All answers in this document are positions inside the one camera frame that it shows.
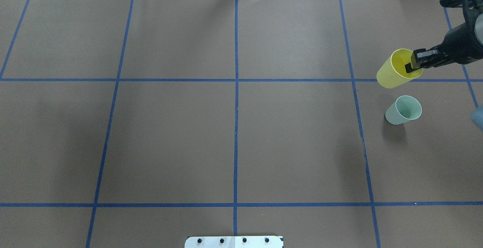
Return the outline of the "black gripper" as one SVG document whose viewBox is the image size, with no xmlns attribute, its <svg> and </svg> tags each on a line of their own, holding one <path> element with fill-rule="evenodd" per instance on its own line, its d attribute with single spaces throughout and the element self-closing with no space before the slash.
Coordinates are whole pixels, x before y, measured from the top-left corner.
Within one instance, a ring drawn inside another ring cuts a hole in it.
<svg viewBox="0 0 483 248">
<path fill-rule="evenodd" d="M 450 30 L 440 45 L 427 60 L 426 49 L 410 51 L 409 62 L 405 64 L 406 74 L 422 68 L 440 67 L 452 63 L 466 65 L 483 58 L 482 26 L 459 25 Z"/>
</svg>

